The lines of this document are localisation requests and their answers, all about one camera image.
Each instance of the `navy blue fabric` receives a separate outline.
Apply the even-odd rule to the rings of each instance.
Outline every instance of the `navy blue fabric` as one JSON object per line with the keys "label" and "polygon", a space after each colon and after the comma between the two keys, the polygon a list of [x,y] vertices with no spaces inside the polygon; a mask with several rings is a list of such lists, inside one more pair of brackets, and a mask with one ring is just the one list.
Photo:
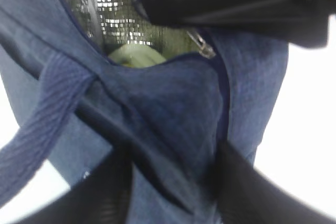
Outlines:
{"label": "navy blue fabric", "polygon": [[[216,134],[223,108],[228,126],[221,126],[252,162],[286,72],[286,43],[207,31],[217,49],[216,60],[225,63],[229,103],[221,94],[223,79],[199,54],[147,69],[110,64],[73,24],[61,0],[0,0],[0,20],[0,43],[19,48],[22,62],[34,60],[43,66],[50,55],[62,52],[97,75],[85,104],[134,154],[129,224],[218,221],[211,184],[205,179],[220,141]],[[60,159],[64,153],[59,149]]]}
{"label": "navy blue fabric", "polygon": [[[13,50],[7,52],[0,46],[1,77],[16,121],[22,126],[33,112],[32,104],[37,104],[38,80],[13,58]],[[111,150],[112,146],[101,135],[72,115],[48,159],[68,184],[75,185]]]}
{"label": "navy blue fabric", "polygon": [[40,77],[36,109],[0,151],[0,207],[41,167],[92,80],[89,71],[68,58],[51,58]]}

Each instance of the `black object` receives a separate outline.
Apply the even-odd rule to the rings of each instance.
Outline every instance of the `black object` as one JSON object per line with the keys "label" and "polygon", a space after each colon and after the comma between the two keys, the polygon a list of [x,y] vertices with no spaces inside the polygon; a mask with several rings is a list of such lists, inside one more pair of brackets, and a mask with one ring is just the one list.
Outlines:
{"label": "black object", "polygon": [[214,26],[322,47],[336,0],[136,0],[157,25]]}
{"label": "black object", "polygon": [[225,224],[335,224],[259,175],[228,143],[220,146],[218,206]]}
{"label": "black object", "polygon": [[131,187],[131,158],[116,150],[68,194],[17,224],[124,224]]}
{"label": "black object", "polygon": [[[115,151],[86,180],[17,224],[125,224],[132,157]],[[215,174],[224,224],[336,224],[272,185],[229,144],[221,144]]]}

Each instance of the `bag strap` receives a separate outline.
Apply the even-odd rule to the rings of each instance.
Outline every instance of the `bag strap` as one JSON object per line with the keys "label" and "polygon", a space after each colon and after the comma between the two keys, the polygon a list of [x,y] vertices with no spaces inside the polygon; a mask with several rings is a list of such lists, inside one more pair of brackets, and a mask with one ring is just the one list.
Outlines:
{"label": "bag strap", "polygon": [[336,224],[272,185],[228,142],[220,145],[217,164],[225,224]]}
{"label": "bag strap", "polygon": [[0,151],[0,208],[41,167],[93,80],[91,72],[66,56],[51,58],[40,76],[34,112]]}

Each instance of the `zipper pull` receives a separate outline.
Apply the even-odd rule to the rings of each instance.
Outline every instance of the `zipper pull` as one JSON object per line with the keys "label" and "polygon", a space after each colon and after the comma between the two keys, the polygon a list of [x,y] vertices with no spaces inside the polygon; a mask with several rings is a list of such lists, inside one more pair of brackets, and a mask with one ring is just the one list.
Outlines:
{"label": "zipper pull", "polygon": [[216,53],[212,46],[210,46],[195,29],[189,29],[187,31],[190,38],[198,45],[200,48],[199,53],[207,58],[212,59],[216,56]]}

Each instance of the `white background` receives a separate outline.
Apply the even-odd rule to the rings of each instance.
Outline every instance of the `white background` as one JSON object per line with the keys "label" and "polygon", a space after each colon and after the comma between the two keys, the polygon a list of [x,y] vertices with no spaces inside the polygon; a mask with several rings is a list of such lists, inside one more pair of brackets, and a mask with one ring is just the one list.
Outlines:
{"label": "white background", "polygon": [[[0,148],[18,126],[0,82]],[[336,218],[336,22],[329,46],[290,47],[288,71],[258,149],[256,167],[292,195]],[[0,210],[0,224],[36,211],[69,189],[49,162]]]}

